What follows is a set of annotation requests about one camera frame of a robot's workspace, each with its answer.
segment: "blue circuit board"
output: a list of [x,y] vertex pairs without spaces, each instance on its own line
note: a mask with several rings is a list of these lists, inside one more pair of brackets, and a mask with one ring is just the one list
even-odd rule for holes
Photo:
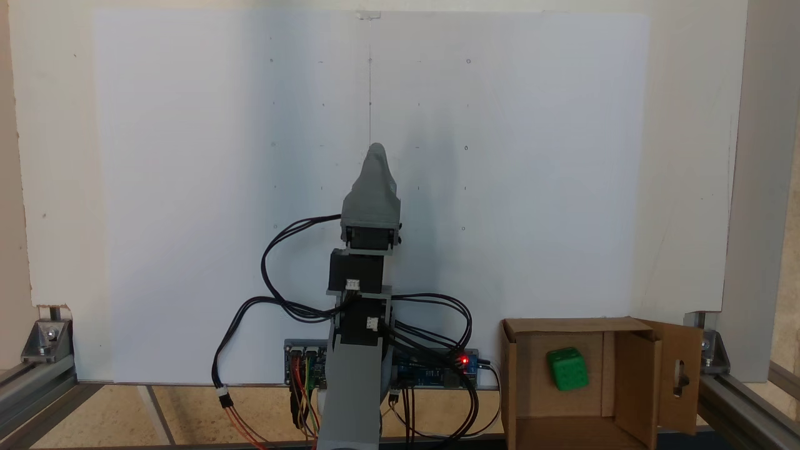
[[[302,356],[301,370],[305,373],[306,365],[309,364],[309,385],[312,388],[325,389],[327,379],[325,377],[325,362],[327,354],[326,340],[286,340],[284,342],[283,370],[285,373],[285,384],[289,384],[290,377],[290,354],[299,353]],[[461,360],[454,361],[463,367],[464,374],[475,386],[478,384],[478,350],[466,349],[464,355],[459,359],[466,358],[466,362]],[[397,368],[395,374],[395,384],[406,386],[414,385],[426,388],[445,388],[460,389],[464,388],[461,379],[450,369],[432,369],[421,367],[411,360],[408,356],[401,353],[394,353],[394,366]]]
[[[463,367],[466,378],[473,386],[478,383],[478,351],[466,350],[464,360],[457,360],[455,363]],[[407,356],[396,354],[394,365],[397,367],[397,384],[413,384],[414,386],[428,388],[458,389],[465,388],[461,378],[450,369],[425,368],[417,365]]]

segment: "orange wire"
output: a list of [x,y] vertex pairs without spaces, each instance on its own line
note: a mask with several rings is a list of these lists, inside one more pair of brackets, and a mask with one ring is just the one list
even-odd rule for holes
[[298,385],[302,386],[302,398],[306,400],[306,404],[308,404],[308,408],[311,410],[311,413],[314,414],[314,420],[317,422],[317,426],[319,426],[319,418],[317,417],[317,412],[314,408],[311,407],[311,402],[308,400],[308,394],[306,393],[306,385],[300,379],[300,361],[298,360],[295,363],[294,367],[294,378],[297,379]]
[[239,411],[236,411],[236,407],[235,407],[235,406],[231,406],[231,407],[230,407],[230,411],[231,411],[231,412],[233,412],[233,414],[234,414],[234,417],[237,417],[237,418],[239,419],[239,423],[240,423],[242,426],[244,426],[244,428],[245,428],[245,429],[246,429],[248,432],[250,432],[250,435],[253,437],[253,439],[255,439],[255,438],[259,438],[259,439],[260,439],[260,441],[259,441],[259,442],[263,442],[263,443],[265,443],[265,444],[271,444],[270,440],[268,440],[268,439],[267,439],[267,438],[265,438],[264,436],[261,436],[260,434],[258,434],[258,432],[257,432],[257,431],[255,431],[255,429],[253,429],[253,427],[251,427],[251,426],[250,426],[250,425],[249,425],[249,424],[248,424],[248,423],[245,421],[244,417],[242,417],[242,415],[241,415],[241,414],[239,414]]
[[259,442],[257,442],[256,439],[247,431],[247,429],[242,424],[242,422],[239,420],[239,418],[231,414],[230,409],[225,408],[225,413],[228,415],[228,419],[230,420],[230,422],[232,423],[234,428],[236,428],[236,431],[243,438],[245,438],[247,440],[247,442],[250,442],[253,446],[258,448],[258,450],[267,450],[266,447],[264,447]]

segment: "robotic arm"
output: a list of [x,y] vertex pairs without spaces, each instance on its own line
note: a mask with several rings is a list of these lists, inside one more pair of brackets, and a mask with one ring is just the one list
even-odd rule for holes
[[325,421],[319,450],[377,450],[380,406],[389,389],[392,348],[378,333],[391,327],[391,286],[383,284],[383,259],[400,244],[400,199],[386,149],[374,143],[342,205],[344,250],[330,254],[328,294],[337,306],[331,321]]

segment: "green dice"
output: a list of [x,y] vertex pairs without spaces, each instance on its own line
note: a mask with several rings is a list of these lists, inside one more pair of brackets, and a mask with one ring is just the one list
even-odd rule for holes
[[589,385],[586,361],[577,348],[568,347],[547,353],[547,364],[559,391],[572,391]]

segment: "cardboard box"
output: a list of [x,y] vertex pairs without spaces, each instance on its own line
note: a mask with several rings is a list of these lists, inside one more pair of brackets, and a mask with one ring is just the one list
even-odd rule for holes
[[[654,449],[658,426],[694,434],[702,330],[631,317],[506,319],[502,422],[509,450]],[[589,385],[559,391],[546,354],[575,347]]]

